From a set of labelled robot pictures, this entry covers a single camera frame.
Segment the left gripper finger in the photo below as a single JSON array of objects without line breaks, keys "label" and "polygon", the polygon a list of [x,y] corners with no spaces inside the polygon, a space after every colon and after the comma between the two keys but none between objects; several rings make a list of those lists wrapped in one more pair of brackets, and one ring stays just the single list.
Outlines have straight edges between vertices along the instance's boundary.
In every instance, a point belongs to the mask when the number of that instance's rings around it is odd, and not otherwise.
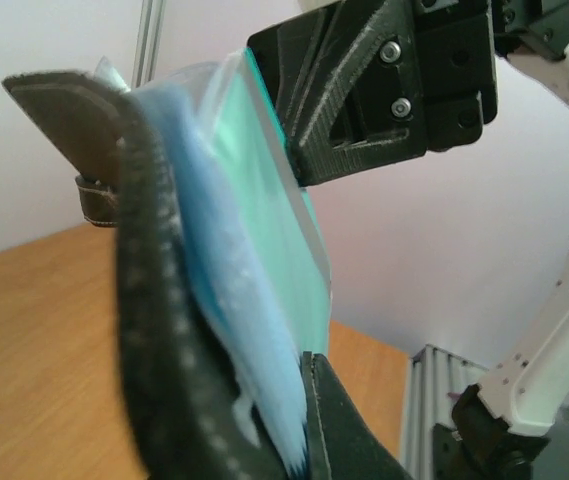
[{"label": "left gripper finger", "polygon": [[305,352],[309,479],[402,480],[410,475],[375,438],[322,354]]}]

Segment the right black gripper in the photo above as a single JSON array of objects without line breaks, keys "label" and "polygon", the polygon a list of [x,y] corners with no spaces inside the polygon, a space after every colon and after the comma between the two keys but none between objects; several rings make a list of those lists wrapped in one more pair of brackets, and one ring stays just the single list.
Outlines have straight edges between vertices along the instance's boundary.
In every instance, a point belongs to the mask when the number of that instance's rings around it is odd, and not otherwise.
[{"label": "right black gripper", "polygon": [[497,114],[488,1],[337,1],[247,45],[304,187],[473,144]]}]

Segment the black leather card holder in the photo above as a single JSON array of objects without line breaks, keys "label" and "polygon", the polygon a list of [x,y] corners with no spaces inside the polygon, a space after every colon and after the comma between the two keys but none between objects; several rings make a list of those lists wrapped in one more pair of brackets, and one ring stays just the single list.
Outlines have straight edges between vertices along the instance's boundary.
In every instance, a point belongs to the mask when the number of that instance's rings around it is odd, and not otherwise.
[{"label": "black leather card holder", "polygon": [[149,477],[309,479],[311,351],[296,344],[201,113],[220,63],[136,89],[107,62],[3,87],[113,210],[119,378]]}]

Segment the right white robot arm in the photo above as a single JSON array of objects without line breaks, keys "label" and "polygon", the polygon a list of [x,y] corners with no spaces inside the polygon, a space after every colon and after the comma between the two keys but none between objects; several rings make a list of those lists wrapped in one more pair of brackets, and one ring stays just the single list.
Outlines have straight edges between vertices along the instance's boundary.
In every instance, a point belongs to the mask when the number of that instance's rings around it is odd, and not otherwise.
[{"label": "right white robot arm", "polygon": [[530,325],[569,246],[569,111],[523,64],[497,65],[506,105],[480,142],[310,191],[333,316],[410,353],[433,416],[443,380],[495,364]]}]

